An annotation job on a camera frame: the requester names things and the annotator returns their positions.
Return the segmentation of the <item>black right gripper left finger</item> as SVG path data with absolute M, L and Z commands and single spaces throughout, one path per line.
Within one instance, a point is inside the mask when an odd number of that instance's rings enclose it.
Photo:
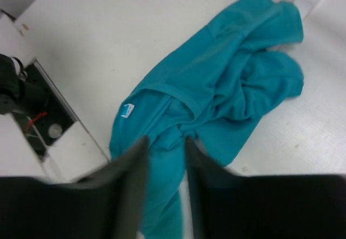
M 72 183 L 1 178 L 1 238 L 135 238 L 148 175 L 149 139 Z

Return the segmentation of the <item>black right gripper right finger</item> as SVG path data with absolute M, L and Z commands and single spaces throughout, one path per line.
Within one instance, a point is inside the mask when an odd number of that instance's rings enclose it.
M 185 159 L 194 238 L 345 238 L 345 176 L 240 176 L 202 153 Z

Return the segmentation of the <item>teal t shirt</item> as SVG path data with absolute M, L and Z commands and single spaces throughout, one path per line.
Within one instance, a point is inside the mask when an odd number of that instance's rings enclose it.
M 238 0 L 161 60 L 122 102 L 109 150 L 118 158 L 142 136 L 149 138 L 139 228 L 145 238 L 183 237 L 178 188 L 187 136 L 227 166 L 265 114 L 301 94 L 300 65 L 277 47 L 302 41 L 294 4 Z

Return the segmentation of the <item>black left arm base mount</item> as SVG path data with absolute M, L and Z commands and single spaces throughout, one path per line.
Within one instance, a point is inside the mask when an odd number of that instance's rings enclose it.
M 10 114 L 38 158 L 75 122 L 38 62 L 1 54 L 1 114 Z

